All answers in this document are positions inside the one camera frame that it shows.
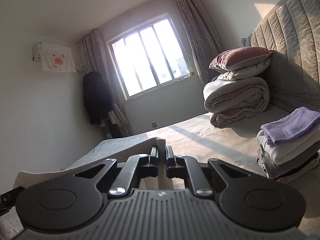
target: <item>curtain rod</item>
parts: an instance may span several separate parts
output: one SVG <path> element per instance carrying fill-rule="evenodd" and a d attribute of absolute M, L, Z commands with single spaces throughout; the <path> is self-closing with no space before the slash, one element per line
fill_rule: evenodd
<path fill-rule="evenodd" d="M 130 13 L 131 11 L 133 11 L 133 10 L 135 10 L 135 9 L 143 6 L 143 5 L 146 5 L 146 4 L 148 4 L 148 3 L 151 3 L 151 2 L 153 2 L 153 1 L 155 1 L 155 0 L 148 0 L 148 1 L 146 1 L 146 2 L 144 2 L 144 3 L 141 3 L 141 4 L 139 4 L 139 5 L 135 6 L 135 7 L 132 7 L 132 8 L 129 9 L 129 10 L 126 10 L 125 12 L 123 12 L 123 13 L 117 15 L 116 17 L 113 17 L 112 19 L 110 19 L 110 20 L 108 20 L 107 22 L 105 22 L 103 25 L 101 25 L 101 26 L 98 28 L 98 30 L 101 31 L 104 27 L 106 27 L 106 26 L 107 26 L 108 24 L 110 24 L 111 22 L 113 22 L 113 21 L 121 18 L 122 16 Z"/>

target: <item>round pad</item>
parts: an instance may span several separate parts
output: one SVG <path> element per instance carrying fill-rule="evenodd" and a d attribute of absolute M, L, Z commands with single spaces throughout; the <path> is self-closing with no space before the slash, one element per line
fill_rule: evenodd
<path fill-rule="evenodd" d="M 39 203 L 46 209 L 61 210 L 71 207 L 76 201 L 76 195 L 66 189 L 52 189 L 42 193 Z"/>
<path fill-rule="evenodd" d="M 91 179 L 66 175 L 22 191 L 16 209 L 22 224 L 40 231 L 65 231 L 86 223 L 102 207 Z"/>
<path fill-rule="evenodd" d="M 283 203 L 282 196 L 269 189 L 256 189 L 247 195 L 247 202 L 260 210 L 274 210 Z"/>

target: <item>curtain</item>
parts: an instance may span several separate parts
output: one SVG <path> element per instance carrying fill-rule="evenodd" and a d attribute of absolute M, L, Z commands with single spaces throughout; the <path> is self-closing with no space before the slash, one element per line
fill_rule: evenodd
<path fill-rule="evenodd" d="M 175 0 L 204 87 L 218 73 L 209 64 L 225 49 L 201 0 Z"/>
<path fill-rule="evenodd" d="M 88 70 L 98 72 L 103 76 L 104 82 L 111 91 L 113 102 L 118 106 L 124 117 L 128 119 L 124 111 L 120 84 L 113 67 L 110 65 L 111 58 L 107 52 L 102 33 L 99 30 L 93 30 L 89 36 L 82 38 L 79 47 Z M 129 124 L 119 127 L 119 130 L 123 137 L 132 135 Z"/>

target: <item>wall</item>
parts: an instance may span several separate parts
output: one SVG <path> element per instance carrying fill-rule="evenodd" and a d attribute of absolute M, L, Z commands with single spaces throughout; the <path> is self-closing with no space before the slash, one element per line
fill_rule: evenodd
<path fill-rule="evenodd" d="M 42 71 L 32 61 L 37 41 L 67 42 L 0 31 L 0 190 L 12 189 L 17 172 L 58 171 L 88 153 L 104 135 L 83 106 L 83 74 Z"/>
<path fill-rule="evenodd" d="M 260 20 L 280 0 L 202 0 L 226 49 L 241 47 Z"/>
<path fill-rule="evenodd" d="M 133 134 L 181 122 L 206 113 L 203 88 L 193 62 L 192 51 L 173 0 L 155 0 L 121 16 L 101 29 L 106 42 L 159 15 L 168 13 L 195 75 L 125 101 L 124 108 Z"/>

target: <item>air conditioner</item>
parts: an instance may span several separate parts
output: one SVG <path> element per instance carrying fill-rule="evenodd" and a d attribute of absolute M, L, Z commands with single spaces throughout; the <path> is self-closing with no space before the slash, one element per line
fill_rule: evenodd
<path fill-rule="evenodd" d="M 60 45 L 55 45 L 55 44 L 50 44 L 50 43 L 45 43 L 38 41 L 33 47 L 32 47 L 32 58 L 33 61 L 36 62 L 41 62 L 41 55 L 40 55 L 40 49 L 49 49 L 49 50 L 54 50 L 57 52 L 65 52 L 72 54 L 72 51 L 68 47 L 60 46 Z"/>

